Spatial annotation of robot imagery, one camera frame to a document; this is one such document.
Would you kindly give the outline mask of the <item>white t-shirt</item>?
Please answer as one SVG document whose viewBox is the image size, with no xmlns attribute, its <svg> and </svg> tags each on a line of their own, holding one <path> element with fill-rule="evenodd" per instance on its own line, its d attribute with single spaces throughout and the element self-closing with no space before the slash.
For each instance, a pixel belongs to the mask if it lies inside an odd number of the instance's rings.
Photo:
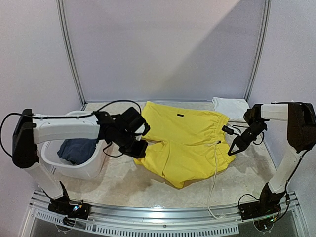
<svg viewBox="0 0 316 237">
<path fill-rule="evenodd" d="M 244 114 L 249 109 L 249 104 L 244 99 L 228 99 L 213 97 L 214 111 L 229 117 L 232 122 L 245 122 Z"/>
</svg>

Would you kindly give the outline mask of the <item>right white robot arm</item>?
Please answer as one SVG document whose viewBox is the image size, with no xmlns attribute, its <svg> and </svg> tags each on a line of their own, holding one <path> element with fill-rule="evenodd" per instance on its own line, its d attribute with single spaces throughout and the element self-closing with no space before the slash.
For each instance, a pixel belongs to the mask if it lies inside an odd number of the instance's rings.
<svg viewBox="0 0 316 237">
<path fill-rule="evenodd" d="M 284 194 L 299 162 L 316 145 L 316 112 L 313 105 L 305 102 L 255 104 L 246 110 L 243 118 L 248 127 L 232 141 L 228 151 L 230 156 L 244 152 L 262 132 L 268 130 L 268 122 L 284 123 L 284 155 L 266 185 L 271 194 Z"/>
</svg>

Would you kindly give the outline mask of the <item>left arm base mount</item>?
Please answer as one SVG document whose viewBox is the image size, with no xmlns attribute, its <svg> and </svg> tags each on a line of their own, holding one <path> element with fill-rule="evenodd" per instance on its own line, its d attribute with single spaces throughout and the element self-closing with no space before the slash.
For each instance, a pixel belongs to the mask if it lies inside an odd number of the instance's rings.
<svg viewBox="0 0 316 237">
<path fill-rule="evenodd" d="M 84 200 L 79 200 L 76 204 L 71 204 L 72 201 L 69 198 L 64 184 L 61 181 L 59 183 L 63 191 L 62 196 L 56 199 L 49 198 L 50 203 L 48 205 L 48 210 L 57 214 L 65 215 L 68 218 L 87 220 L 90 215 L 92 205 L 84 202 Z"/>
</svg>

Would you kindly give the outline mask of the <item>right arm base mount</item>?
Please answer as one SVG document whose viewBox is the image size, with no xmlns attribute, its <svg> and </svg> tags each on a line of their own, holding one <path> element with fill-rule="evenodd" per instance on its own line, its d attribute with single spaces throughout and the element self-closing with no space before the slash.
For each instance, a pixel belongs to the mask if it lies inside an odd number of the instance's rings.
<svg viewBox="0 0 316 237">
<path fill-rule="evenodd" d="M 254 198 L 255 201 L 241 204 L 240 201 L 245 196 L 250 196 Z M 248 219 L 258 218 L 258 217 L 265 217 L 277 212 L 276 217 L 272 217 L 270 220 L 270 222 L 274 223 L 278 221 L 279 219 L 281 219 L 287 213 L 289 209 L 291 200 L 290 200 L 290 195 L 288 193 L 285 195 L 285 203 L 286 203 L 287 208 L 283 213 L 281 213 L 281 206 L 279 204 L 267 204 L 266 206 L 264 206 L 260 203 L 259 199 L 256 198 L 255 196 L 251 194 L 243 194 L 237 202 L 237 207 L 239 209 L 240 216 L 243 221 L 248 220 Z"/>
</svg>

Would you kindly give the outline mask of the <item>yellow garment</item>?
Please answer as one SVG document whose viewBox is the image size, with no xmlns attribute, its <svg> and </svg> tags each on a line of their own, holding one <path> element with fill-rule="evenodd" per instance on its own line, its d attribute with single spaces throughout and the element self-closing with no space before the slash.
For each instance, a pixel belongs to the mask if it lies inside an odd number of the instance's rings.
<svg viewBox="0 0 316 237">
<path fill-rule="evenodd" d="M 151 127 L 143 137 L 149 145 L 145 157 L 134 162 L 176 188 L 224 171 L 236 158 L 228 154 L 230 146 L 222 131 L 229 118 L 220 112 L 148 101 L 142 116 Z"/>
</svg>

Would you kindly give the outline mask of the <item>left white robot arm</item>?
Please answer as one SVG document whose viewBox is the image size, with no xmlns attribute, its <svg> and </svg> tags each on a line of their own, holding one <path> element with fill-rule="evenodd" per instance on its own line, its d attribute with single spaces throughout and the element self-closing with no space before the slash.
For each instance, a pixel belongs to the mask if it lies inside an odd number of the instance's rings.
<svg viewBox="0 0 316 237">
<path fill-rule="evenodd" d="M 66 139 L 104 140 L 118 145 L 122 154 L 133 158 L 143 158 L 148 146 L 141 137 L 150 131 L 150 126 L 133 107 L 114 116 L 105 111 L 45 116 L 25 109 L 19 117 L 12 136 L 12 161 L 33 177 L 62 214 L 70 214 L 73 203 L 65 197 L 62 184 L 41 163 L 38 144 Z"/>
</svg>

